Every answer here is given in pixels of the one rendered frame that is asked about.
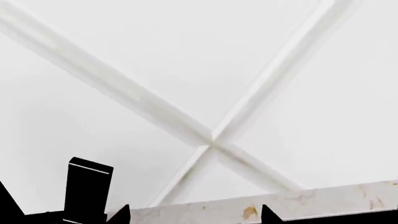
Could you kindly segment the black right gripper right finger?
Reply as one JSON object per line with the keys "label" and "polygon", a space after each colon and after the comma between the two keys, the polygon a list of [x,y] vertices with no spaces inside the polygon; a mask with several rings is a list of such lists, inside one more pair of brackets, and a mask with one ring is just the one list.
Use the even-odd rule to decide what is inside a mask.
{"label": "black right gripper right finger", "polygon": [[277,216],[267,205],[262,205],[261,224],[281,224],[282,219]]}

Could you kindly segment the black square sink faucet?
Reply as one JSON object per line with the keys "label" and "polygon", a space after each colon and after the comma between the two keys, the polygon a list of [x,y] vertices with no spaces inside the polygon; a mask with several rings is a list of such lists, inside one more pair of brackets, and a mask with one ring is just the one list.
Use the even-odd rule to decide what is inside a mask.
{"label": "black square sink faucet", "polygon": [[73,157],[68,163],[64,224],[104,224],[114,168]]}

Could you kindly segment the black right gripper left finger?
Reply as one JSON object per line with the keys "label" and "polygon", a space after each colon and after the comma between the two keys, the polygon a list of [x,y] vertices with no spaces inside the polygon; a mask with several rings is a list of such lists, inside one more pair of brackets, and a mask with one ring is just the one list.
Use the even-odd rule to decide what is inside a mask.
{"label": "black right gripper left finger", "polygon": [[107,221],[107,224],[130,224],[130,221],[130,208],[129,205],[125,205]]}

